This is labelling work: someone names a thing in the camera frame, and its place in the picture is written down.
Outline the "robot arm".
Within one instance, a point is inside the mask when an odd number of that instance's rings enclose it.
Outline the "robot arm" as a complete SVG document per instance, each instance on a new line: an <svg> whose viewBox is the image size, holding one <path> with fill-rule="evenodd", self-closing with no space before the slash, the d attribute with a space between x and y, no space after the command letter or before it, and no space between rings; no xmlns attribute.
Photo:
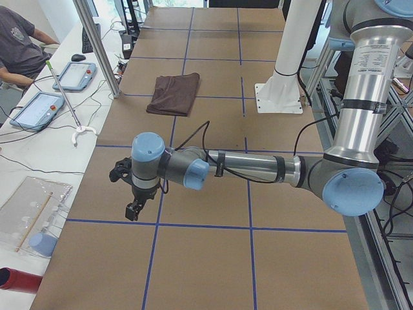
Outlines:
<svg viewBox="0 0 413 310"><path fill-rule="evenodd" d="M353 42L354 53L334 141L322 156L283 158L170 148L159 135L143 132L134 138L121 173L134 195L125 216L136 221L161 180L199 190L208 173L221 177L226 172L257 183L306 189L345 216L376 208L384 185L376 172L374 149L398 51L412 36L412 2L334 1L330 36Z"/></svg>

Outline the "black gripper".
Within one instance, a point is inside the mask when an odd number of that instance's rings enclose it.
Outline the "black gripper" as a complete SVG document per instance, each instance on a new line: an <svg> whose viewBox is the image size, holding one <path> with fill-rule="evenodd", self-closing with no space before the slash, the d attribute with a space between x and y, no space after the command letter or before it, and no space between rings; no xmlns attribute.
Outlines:
<svg viewBox="0 0 413 310"><path fill-rule="evenodd" d="M134 200L126 206L125 218L133 222L138 221L139 213L144 208L146 201L155 198L158 188L158 184L151 188L141 188L132 184Z"/></svg>

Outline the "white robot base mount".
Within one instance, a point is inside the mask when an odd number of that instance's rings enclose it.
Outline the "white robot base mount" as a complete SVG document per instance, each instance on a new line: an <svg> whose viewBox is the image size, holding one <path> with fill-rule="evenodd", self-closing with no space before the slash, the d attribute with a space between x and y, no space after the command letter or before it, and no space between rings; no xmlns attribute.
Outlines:
<svg viewBox="0 0 413 310"><path fill-rule="evenodd" d="M290 3L272 76L256 83L256 106L260 114L302 114L299 68L321 0L293 0Z"/></svg>

